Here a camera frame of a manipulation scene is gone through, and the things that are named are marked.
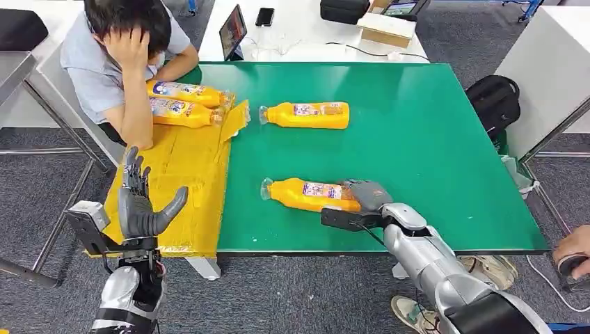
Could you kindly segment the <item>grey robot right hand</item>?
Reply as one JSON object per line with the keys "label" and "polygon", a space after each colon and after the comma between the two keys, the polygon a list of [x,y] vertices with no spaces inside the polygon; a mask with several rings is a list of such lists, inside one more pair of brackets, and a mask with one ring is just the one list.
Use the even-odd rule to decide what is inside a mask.
{"label": "grey robot right hand", "polygon": [[392,196],[377,182],[347,179],[343,185],[351,191],[362,211],[378,212],[382,206],[393,203]]}

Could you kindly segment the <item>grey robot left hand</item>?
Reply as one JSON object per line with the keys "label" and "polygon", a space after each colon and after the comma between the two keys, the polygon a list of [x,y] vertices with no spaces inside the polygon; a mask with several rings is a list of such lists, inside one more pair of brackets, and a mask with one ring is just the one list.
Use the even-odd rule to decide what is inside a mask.
{"label": "grey robot left hand", "polygon": [[118,190],[118,214],[125,239],[156,237],[168,228],[184,208],[189,188],[181,186],[174,198],[160,211],[154,211],[150,200],[149,166],[143,168],[143,157],[131,146],[125,154],[122,186]]}

